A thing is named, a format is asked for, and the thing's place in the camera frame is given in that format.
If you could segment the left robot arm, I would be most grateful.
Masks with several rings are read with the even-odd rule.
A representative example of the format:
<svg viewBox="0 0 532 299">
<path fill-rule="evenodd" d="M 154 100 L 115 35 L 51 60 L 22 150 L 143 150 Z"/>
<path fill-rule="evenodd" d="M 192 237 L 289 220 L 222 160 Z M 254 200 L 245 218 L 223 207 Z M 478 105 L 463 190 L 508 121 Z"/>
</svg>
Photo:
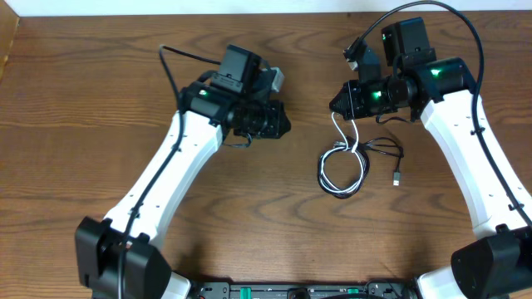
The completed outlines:
<svg viewBox="0 0 532 299">
<path fill-rule="evenodd" d="M 161 249 L 190 185 L 229 132 L 279 139 L 291 129 L 283 102 L 271 99 L 282 71 L 229 45 L 215 69 L 179 88 L 170 128 L 134 186 L 106 216 L 82 219 L 75 231 L 82 286 L 95 298 L 186 298 L 193 282 L 172 270 Z"/>
</svg>

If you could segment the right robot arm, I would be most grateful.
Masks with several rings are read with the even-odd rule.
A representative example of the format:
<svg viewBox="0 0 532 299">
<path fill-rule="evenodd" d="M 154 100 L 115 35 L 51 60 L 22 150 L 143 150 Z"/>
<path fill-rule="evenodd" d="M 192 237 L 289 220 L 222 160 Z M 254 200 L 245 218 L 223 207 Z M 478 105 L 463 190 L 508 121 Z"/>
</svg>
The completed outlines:
<svg viewBox="0 0 532 299">
<path fill-rule="evenodd" d="M 389 76 L 361 39 L 344 56 L 357 72 L 330 102 L 345 120 L 407 107 L 441 148 L 470 214 L 475 241 L 448 267 L 420 275 L 421 298 L 496 298 L 531 285 L 531 197 L 505 157 L 459 57 L 438 59 L 419 17 L 382 30 Z"/>
</svg>

